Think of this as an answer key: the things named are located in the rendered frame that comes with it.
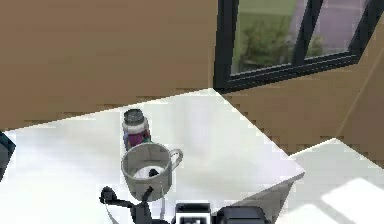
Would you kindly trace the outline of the dark grey angular object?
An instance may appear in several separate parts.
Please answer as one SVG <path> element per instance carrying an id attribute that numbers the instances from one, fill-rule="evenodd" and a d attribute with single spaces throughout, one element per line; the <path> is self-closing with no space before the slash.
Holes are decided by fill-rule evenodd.
<path id="1" fill-rule="evenodd" d="M 16 145 L 0 131 L 0 182 L 15 151 Z"/>

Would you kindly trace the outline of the purple bottle with grey lid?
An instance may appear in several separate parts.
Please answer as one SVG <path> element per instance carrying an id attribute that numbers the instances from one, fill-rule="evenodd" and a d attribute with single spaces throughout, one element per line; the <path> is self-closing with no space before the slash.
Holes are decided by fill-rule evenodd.
<path id="1" fill-rule="evenodd" d="M 122 129 L 123 142 L 127 151 L 151 141 L 148 119 L 140 109 L 129 109 L 124 113 Z"/>

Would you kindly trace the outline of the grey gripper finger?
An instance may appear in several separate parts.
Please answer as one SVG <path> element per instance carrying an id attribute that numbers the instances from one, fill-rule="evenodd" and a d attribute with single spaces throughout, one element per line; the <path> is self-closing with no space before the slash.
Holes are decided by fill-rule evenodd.
<path id="1" fill-rule="evenodd" d="M 130 201 L 118 199 L 113 189 L 108 186 L 102 189 L 99 201 L 105 205 L 116 205 L 125 208 L 132 208 L 134 206 Z"/>
<path id="2" fill-rule="evenodd" d="M 160 198 L 159 172 L 155 168 L 151 168 L 148 174 L 149 176 L 144 180 L 143 198 L 146 202 L 153 202 Z"/>

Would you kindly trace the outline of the grey mug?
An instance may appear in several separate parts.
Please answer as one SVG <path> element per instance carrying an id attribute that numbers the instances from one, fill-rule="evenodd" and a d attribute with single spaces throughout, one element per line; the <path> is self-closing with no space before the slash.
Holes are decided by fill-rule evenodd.
<path id="1" fill-rule="evenodd" d="M 180 149 L 168 150 L 159 143 L 142 143 L 131 148 L 121 160 L 121 171 L 129 192 L 141 201 L 151 187 L 147 201 L 161 199 L 171 188 L 172 172 L 182 159 Z"/>

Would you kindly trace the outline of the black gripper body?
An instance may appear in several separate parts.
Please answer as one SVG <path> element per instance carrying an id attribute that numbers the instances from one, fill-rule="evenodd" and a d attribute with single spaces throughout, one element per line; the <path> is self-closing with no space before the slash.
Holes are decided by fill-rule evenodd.
<path id="1" fill-rule="evenodd" d="M 131 217 L 135 224 L 170 224 L 166 220 L 154 219 L 147 202 L 134 205 L 131 209 Z"/>

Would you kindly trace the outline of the black framed window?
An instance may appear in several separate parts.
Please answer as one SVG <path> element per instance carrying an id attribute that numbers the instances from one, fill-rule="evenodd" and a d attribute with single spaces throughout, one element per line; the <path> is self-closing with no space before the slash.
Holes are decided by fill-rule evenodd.
<path id="1" fill-rule="evenodd" d="M 358 63 L 384 0 L 218 0 L 213 88 L 262 86 Z"/>

